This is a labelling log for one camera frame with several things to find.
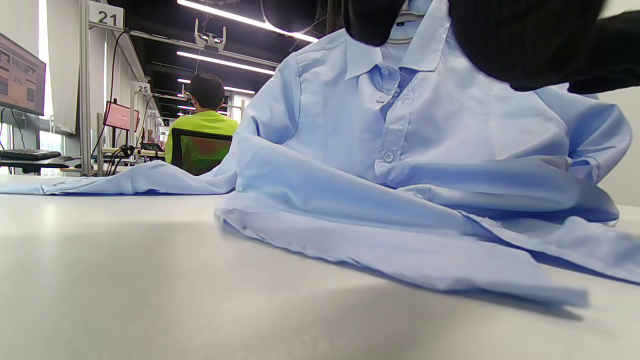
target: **yellow-green shirt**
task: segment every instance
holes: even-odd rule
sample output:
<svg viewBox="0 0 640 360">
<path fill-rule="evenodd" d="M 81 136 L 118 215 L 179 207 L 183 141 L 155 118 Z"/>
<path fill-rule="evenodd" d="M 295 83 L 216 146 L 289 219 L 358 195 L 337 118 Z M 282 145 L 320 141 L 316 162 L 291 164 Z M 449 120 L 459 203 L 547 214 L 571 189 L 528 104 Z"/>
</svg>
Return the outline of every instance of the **yellow-green shirt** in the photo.
<svg viewBox="0 0 640 360">
<path fill-rule="evenodd" d="M 217 111 L 203 111 L 195 115 L 179 117 L 171 126 L 171 129 L 184 129 L 191 131 L 201 131 L 203 133 L 233 135 L 238 127 L 238 123 Z M 173 156 L 172 131 L 169 130 L 169 138 L 164 145 L 166 162 L 171 163 Z"/>
</svg>

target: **ceiling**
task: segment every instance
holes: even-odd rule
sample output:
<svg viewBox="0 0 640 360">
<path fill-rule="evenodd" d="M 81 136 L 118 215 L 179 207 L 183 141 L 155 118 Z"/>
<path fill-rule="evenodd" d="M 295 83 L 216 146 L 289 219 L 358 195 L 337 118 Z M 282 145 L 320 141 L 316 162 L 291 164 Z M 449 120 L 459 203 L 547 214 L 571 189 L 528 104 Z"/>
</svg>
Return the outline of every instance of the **ceiling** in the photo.
<svg viewBox="0 0 640 360">
<path fill-rule="evenodd" d="M 206 4 L 226 12 L 242 15 L 255 20 L 263 20 L 260 0 L 191 0 Z M 176 38 L 187 42 L 195 42 L 193 31 L 195 20 L 202 23 L 207 13 L 177 4 L 177 0 L 109 0 L 109 3 L 125 9 L 125 25 L 131 30 L 143 31 L 164 37 Z M 323 19 L 326 10 L 322 9 L 317 24 L 307 35 L 320 38 L 326 33 L 326 21 Z M 225 51 L 248 55 L 254 58 L 280 63 L 294 51 L 308 45 L 272 31 L 256 28 L 224 17 L 211 17 L 206 26 L 206 32 L 222 34 L 223 26 L 227 27 L 227 44 Z M 150 77 L 150 84 L 154 93 L 176 95 L 181 90 L 178 78 L 189 79 L 196 69 L 196 60 L 176 55 L 176 51 L 196 53 L 196 50 L 185 49 L 172 44 L 166 44 L 145 38 L 132 37 L 138 58 L 144 68 L 145 75 Z M 262 67 L 255 63 L 218 57 L 222 60 L 245 63 L 255 67 Z M 257 91 L 271 77 L 250 70 L 237 69 L 226 65 L 219 65 L 201 61 L 198 71 L 216 74 L 225 86 Z M 160 99 L 161 113 L 164 117 L 177 117 L 178 104 L 184 101 Z"/>
</svg>

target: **monitor screen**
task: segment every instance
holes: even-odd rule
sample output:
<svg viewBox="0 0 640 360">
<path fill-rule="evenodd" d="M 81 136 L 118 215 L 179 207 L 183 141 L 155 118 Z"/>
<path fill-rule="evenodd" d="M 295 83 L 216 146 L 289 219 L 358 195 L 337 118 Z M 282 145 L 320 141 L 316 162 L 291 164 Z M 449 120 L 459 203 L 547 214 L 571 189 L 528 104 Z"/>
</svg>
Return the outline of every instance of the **monitor screen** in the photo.
<svg viewBox="0 0 640 360">
<path fill-rule="evenodd" d="M 136 110 L 136 127 L 140 123 L 140 112 Z M 107 103 L 107 119 L 104 121 L 104 125 L 116 127 L 122 130 L 131 130 L 131 109 L 115 104 L 113 102 Z"/>
<path fill-rule="evenodd" d="M 44 115 L 47 65 L 0 33 L 0 106 Z"/>
</svg>

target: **shirt collar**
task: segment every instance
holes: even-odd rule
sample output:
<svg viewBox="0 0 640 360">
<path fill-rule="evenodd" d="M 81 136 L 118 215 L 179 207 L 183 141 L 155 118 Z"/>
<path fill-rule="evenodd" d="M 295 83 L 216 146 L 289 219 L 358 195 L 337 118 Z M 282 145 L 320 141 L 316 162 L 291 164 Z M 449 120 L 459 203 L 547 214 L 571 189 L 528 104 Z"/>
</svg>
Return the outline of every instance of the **shirt collar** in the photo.
<svg viewBox="0 0 640 360">
<path fill-rule="evenodd" d="M 451 20 L 448 0 L 433 0 L 400 64 L 417 71 L 435 71 L 447 40 Z M 362 75 L 382 64 L 379 48 L 347 38 L 346 79 Z"/>
</svg>

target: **chair backrest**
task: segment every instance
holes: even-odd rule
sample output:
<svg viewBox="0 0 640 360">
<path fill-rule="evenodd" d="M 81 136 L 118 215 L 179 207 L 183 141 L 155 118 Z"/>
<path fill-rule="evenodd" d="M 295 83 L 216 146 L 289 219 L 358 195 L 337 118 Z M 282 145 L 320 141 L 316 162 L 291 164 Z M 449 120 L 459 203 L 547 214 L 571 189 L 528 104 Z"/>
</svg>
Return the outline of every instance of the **chair backrest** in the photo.
<svg viewBox="0 0 640 360">
<path fill-rule="evenodd" d="M 191 175 L 200 176 L 220 165 L 229 153 L 229 135 L 172 129 L 173 154 L 171 164 Z"/>
</svg>

